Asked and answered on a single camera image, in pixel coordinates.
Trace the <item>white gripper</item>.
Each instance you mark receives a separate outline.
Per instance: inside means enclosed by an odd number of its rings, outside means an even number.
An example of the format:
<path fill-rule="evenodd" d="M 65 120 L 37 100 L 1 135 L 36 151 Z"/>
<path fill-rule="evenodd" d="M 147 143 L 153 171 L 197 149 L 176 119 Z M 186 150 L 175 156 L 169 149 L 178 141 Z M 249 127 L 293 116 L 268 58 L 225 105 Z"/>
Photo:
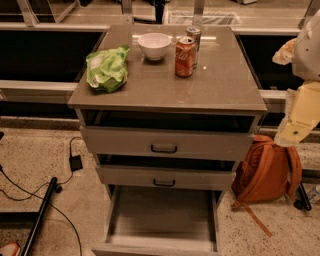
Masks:
<path fill-rule="evenodd" d="M 297 39 L 290 39 L 281 46 L 272 61 L 279 65 L 292 62 L 295 76 L 320 81 L 320 10 L 305 24 Z M 285 117 L 280 122 L 274 141 L 283 147 L 296 145 L 319 122 L 320 83 L 304 82 L 297 90 L 287 90 Z"/>

